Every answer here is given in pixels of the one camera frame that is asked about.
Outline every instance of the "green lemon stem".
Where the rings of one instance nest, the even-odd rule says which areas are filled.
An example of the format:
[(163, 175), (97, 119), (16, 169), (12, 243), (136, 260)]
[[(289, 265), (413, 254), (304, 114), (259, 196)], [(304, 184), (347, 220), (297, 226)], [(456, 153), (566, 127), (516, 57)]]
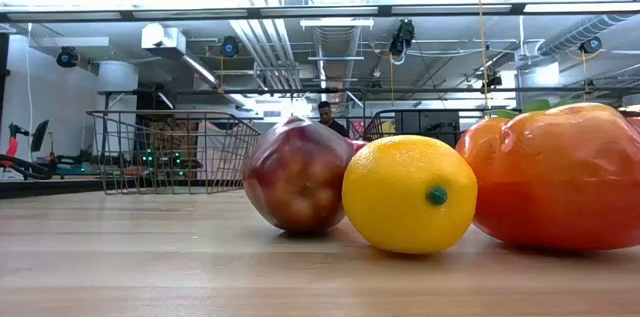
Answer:
[(433, 187), (427, 194), (427, 200), (434, 206), (442, 206), (447, 202), (447, 191), (442, 187)]

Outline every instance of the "table surface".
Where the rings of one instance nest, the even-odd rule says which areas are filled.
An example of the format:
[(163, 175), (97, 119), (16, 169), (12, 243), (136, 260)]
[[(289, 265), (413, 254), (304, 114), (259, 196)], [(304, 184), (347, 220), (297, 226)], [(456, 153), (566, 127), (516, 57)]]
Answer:
[(287, 237), (244, 193), (0, 201), (0, 316), (640, 316), (640, 249), (557, 255), (471, 228), (378, 251), (348, 221)]

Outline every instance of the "lemon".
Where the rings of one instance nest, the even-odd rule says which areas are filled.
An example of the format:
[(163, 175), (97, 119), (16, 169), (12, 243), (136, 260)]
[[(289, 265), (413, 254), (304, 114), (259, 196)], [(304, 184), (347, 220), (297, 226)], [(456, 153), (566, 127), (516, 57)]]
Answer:
[(477, 192), (471, 167), (453, 148), (428, 137), (395, 136), (353, 157), (342, 201), (371, 245), (427, 254), (460, 240), (473, 220)]

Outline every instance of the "orange bell pepper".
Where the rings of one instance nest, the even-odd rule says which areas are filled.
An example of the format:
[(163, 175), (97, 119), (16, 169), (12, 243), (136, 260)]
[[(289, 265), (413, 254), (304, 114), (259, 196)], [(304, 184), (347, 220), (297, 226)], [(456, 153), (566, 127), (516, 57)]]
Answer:
[(640, 133), (615, 109), (486, 119), (456, 149), (478, 179), (474, 223), (490, 236), (571, 251), (640, 244)]

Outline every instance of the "person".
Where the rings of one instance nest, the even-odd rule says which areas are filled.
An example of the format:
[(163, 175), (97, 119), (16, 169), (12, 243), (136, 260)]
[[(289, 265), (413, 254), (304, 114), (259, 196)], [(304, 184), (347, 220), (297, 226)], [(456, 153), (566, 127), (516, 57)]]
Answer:
[(343, 125), (336, 122), (331, 114), (331, 104), (327, 101), (318, 103), (318, 112), (320, 113), (320, 123), (336, 131), (342, 137), (349, 138), (349, 132)]

